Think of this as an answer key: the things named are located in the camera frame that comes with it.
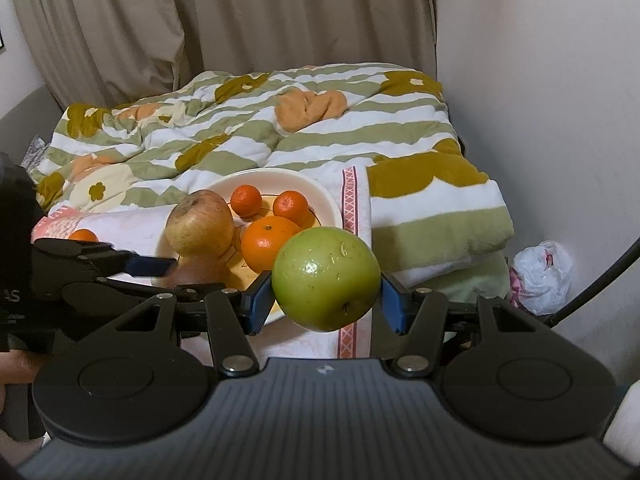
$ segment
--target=striped comforter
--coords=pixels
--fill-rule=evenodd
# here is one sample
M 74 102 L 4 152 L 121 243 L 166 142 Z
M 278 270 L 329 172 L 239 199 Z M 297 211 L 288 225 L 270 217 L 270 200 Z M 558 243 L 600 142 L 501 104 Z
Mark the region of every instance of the striped comforter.
M 392 64 L 205 72 L 114 109 L 75 104 L 31 176 L 51 212 L 107 212 L 174 204 L 266 166 L 316 178 L 366 167 L 373 250 L 407 285 L 471 266 L 513 235 L 497 184 L 460 153 L 439 83 Z

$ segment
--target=metal screw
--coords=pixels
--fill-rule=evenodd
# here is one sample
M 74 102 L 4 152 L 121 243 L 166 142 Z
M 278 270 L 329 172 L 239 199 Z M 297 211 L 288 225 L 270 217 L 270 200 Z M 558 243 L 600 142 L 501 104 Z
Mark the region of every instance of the metal screw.
M 245 372 L 254 365 L 254 360 L 246 355 L 230 355 L 222 359 L 222 367 L 229 372 Z
M 396 362 L 405 372 L 421 372 L 429 367 L 429 360 L 421 355 L 403 355 Z

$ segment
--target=blue gripper pad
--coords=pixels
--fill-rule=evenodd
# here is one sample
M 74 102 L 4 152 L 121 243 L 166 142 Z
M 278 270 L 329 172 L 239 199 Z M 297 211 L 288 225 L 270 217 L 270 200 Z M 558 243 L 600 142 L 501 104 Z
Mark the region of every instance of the blue gripper pad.
M 241 309 L 246 316 L 246 327 L 243 327 L 246 334 L 260 333 L 275 301 L 276 297 L 271 288 L 271 273 L 266 270 L 242 295 Z
M 177 261 L 174 258 L 156 258 L 133 253 L 125 265 L 124 272 L 131 276 L 160 277 L 176 265 Z
M 383 272 L 380 296 L 382 313 L 389 328 L 399 335 L 409 332 L 417 313 L 411 293 L 390 273 Z

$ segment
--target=white plastic bag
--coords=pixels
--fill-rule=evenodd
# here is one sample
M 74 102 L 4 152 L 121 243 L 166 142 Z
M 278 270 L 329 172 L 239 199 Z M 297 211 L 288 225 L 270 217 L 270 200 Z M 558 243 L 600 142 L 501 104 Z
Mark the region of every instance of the white plastic bag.
M 572 261 L 557 242 L 547 240 L 515 255 L 513 270 L 520 279 L 518 300 L 536 316 L 553 314 L 566 301 Z

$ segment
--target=gray sofa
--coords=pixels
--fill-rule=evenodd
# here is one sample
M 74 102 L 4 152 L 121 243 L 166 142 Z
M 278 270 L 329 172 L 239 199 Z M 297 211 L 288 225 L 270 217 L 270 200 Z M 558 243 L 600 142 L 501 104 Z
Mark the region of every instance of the gray sofa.
M 51 141 L 61 115 L 62 110 L 47 87 L 38 88 L 0 118 L 0 152 L 19 164 L 33 137 Z

